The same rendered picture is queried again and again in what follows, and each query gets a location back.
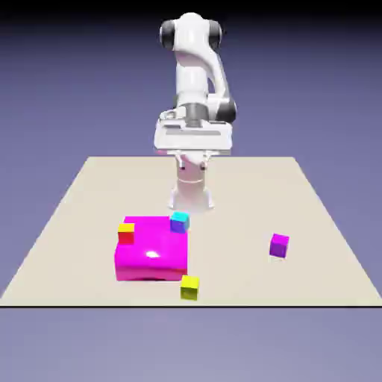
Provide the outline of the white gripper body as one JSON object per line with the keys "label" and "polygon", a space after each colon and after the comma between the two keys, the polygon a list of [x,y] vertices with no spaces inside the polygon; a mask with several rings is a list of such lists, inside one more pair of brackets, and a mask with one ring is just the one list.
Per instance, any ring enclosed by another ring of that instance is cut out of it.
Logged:
{"label": "white gripper body", "polygon": [[158,120],[154,147],[158,151],[211,151],[229,153],[232,149],[231,124],[201,121],[201,127],[190,128],[184,119]]}

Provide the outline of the small purple cube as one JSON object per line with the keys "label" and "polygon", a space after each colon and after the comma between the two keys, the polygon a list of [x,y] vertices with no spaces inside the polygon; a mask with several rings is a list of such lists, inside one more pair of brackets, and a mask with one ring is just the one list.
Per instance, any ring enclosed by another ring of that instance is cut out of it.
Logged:
{"label": "small purple cube", "polygon": [[282,234],[273,234],[270,246],[269,255],[273,257],[285,258],[289,245],[289,236]]}

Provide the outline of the large magenta box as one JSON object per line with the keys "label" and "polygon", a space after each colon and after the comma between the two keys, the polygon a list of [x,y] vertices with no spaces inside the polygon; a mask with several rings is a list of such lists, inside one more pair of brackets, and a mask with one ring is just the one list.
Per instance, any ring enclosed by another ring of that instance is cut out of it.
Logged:
{"label": "large magenta box", "polygon": [[173,231],[169,216],[126,216],[134,241],[119,240],[114,253],[118,281],[179,281],[187,273],[188,232]]}

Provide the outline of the small blue cube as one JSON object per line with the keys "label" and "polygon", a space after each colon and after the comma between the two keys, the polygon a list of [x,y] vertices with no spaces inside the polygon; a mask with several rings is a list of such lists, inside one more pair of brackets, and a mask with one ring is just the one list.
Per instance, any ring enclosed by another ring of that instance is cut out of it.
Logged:
{"label": "small blue cube", "polygon": [[190,215],[186,212],[175,211],[170,216],[171,231],[185,234],[190,227]]}

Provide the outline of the small red cube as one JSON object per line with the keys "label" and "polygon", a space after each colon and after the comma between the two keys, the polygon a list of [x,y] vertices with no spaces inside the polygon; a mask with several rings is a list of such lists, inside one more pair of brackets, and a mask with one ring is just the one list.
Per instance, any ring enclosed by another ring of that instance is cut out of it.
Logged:
{"label": "small red cube", "polygon": [[134,223],[120,223],[118,227],[118,243],[120,245],[132,245],[134,243]]}

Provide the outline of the small yellow cube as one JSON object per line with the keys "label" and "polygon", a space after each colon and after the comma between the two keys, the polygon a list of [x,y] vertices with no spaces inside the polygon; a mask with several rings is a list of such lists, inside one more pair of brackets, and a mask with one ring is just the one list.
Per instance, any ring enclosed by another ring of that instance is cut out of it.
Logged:
{"label": "small yellow cube", "polygon": [[180,296],[182,299],[196,301],[198,299],[199,278],[183,275],[181,279]]}

